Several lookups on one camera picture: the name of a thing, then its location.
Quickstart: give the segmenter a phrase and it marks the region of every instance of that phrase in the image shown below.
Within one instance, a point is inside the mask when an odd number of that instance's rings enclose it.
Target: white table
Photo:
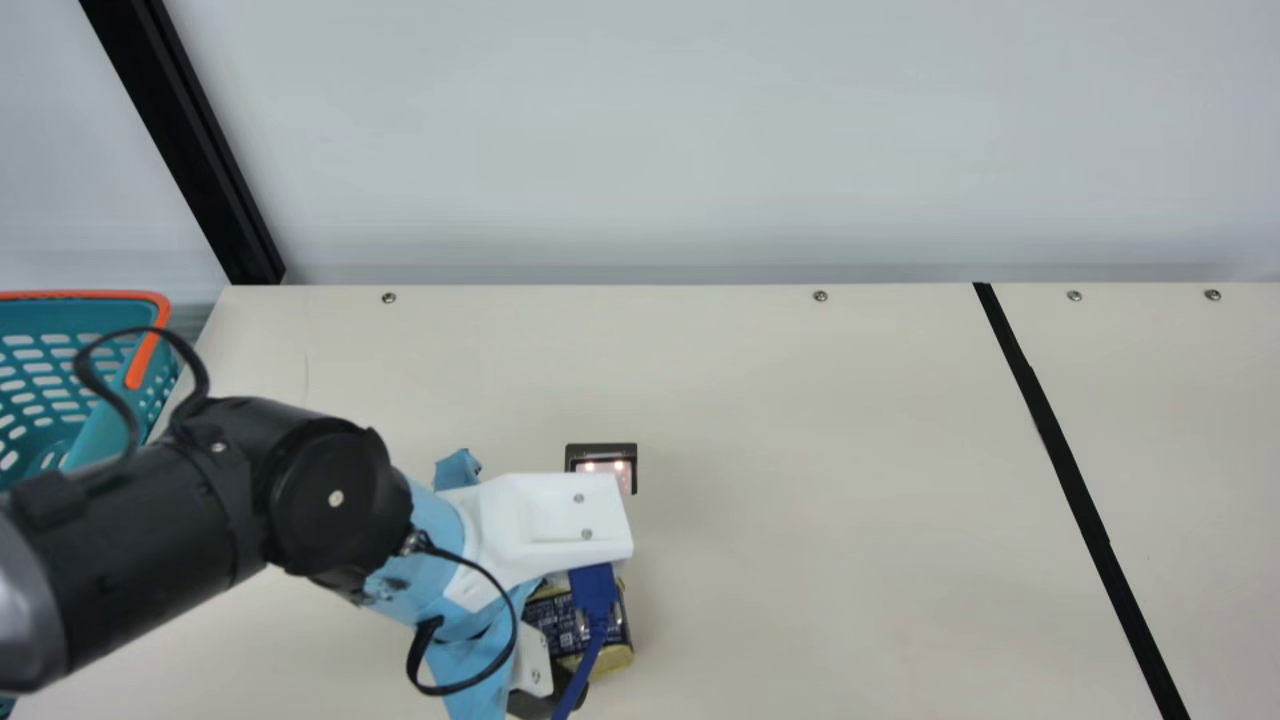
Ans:
[[[639,442],[637,661],[584,720],[1155,717],[973,288],[812,290],[237,287],[200,350],[422,480]],[[408,641],[269,571],[19,720],[443,717]]]
[[[1192,717],[1280,708],[1280,284],[997,286]]]

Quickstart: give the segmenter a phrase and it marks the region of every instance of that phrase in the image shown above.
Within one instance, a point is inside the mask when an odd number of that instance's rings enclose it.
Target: white connector piece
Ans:
[[[635,552],[612,473],[513,473],[436,495],[462,519],[462,555],[508,589]],[[499,596],[484,575],[458,568],[444,597],[477,612]]]

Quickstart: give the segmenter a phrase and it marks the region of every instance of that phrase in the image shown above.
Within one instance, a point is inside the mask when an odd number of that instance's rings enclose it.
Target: teal basket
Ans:
[[[76,379],[72,357],[109,332],[169,319],[168,300],[154,293],[41,295],[0,295],[0,491],[124,450],[124,421]],[[95,369],[134,410],[143,441],[178,377],[173,351],[154,337],[125,336],[93,351]],[[0,698],[0,719],[13,702]]]

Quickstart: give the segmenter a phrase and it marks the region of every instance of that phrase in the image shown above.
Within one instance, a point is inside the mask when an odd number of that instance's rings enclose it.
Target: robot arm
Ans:
[[[506,475],[434,493],[392,466],[372,429],[197,391],[159,442],[0,497],[0,688],[40,689],[268,562],[451,639],[498,618],[509,632],[508,591],[631,551],[612,475]]]

